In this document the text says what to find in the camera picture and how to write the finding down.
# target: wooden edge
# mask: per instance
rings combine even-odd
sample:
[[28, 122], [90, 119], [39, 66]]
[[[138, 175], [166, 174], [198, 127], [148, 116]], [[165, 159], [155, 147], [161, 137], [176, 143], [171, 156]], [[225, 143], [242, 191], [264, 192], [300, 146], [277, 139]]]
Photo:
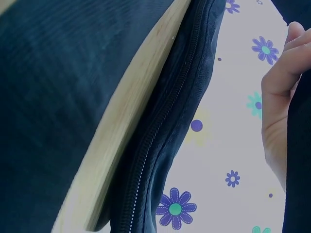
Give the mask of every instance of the wooden edge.
[[113, 173], [158, 80], [190, 0], [175, 0], [150, 31], [115, 90], [52, 233], [92, 231]]
[[16, 0], [0, 0], [0, 15], [9, 8]]

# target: black fabric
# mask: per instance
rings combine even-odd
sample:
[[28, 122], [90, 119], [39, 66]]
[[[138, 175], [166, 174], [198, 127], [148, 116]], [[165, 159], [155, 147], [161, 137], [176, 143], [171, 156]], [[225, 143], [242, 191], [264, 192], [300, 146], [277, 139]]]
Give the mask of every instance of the black fabric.
[[1, 232], [51, 232], [111, 95], [172, 1], [17, 0], [1, 15]]
[[[310, 0], [272, 0], [284, 20], [311, 28]], [[311, 70], [301, 76], [288, 112], [286, 206], [283, 233], [310, 231]]]

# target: zipper teeth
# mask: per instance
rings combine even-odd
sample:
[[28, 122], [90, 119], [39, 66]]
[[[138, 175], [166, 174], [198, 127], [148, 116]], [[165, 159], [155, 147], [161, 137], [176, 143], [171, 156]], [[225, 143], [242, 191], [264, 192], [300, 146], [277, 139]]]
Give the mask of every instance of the zipper teeth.
[[147, 139], [147, 141], [149, 141], [149, 143], [145, 143], [144, 145], [142, 145], [141, 149], [140, 149], [140, 155], [138, 156], [138, 161], [137, 161], [137, 165], [136, 168], [140, 167], [140, 173], [139, 173], [139, 177], [138, 179], [135, 179], [133, 181], [133, 185], [135, 187], [135, 192], [134, 192], [134, 196], [135, 196], [135, 200], [134, 200], [134, 205], [131, 207], [132, 212], [131, 212], [131, 221], [130, 221], [130, 226], [129, 229], [127, 230], [128, 233], [132, 233], [132, 226], [133, 226], [133, 221], [134, 221], [134, 214], [135, 214], [135, 210], [136, 210], [136, 203], [137, 203], [137, 197], [138, 197], [138, 193], [139, 193], [139, 187], [140, 187], [140, 182], [141, 182], [141, 176], [142, 173], [144, 171], [144, 167], [145, 167], [145, 163], [149, 154], [149, 150], [151, 148], [151, 145], [153, 144], [153, 141], [159, 131], [159, 129], [161, 128], [163, 122], [165, 121], [167, 115], [170, 113], [174, 103], [176, 102], [179, 94], [180, 94], [180, 90], [182, 89], [184, 82], [186, 80], [186, 77], [189, 73], [190, 70], [190, 66], [192, 64], [193, 61], [193, 57], [195, 54], [195, 50], [197, 47], [197, 43], [198, 43], [198, 38], [199, 38], [199, 32], [200, 32], [200, 28], [201, 28], [201, 22], [202, 22], [202, 12], [203, 9], [205, 7], [205, 4], [200, 8], [200, 3], [199, 6], [197, 7], [197, 9], [200, 9], [200, 11], [197, 13], [198, 17], [199, 17], [199, 22], [196, 23], [192, 29], [192, 34], [194, 35], [193, 38], [191, 39], [190, 42], [190, 48], [188, 54], [187, 54], [187, 58], [186, 61], [184, 62], [183, 67], [180, 70], [180, 74], [178, 75], [179, 77], [183, 77], [181, 80], [177, 81], [174, 84], [174, 87], [172, 89], [172, 92], [170, 93], [170, 96], [174, 96], [173, 100], [169, 100], [165, 106], [162, 108], [162, 112], [164, 112], [164, 114], [162, 113], [158, 113], [157, 116], [155, 117], [155, 121], [153, 122], [153, 124], [150, 126], [150, 130], [148, 131], [148, 135], [145, 137], [145, 140]]

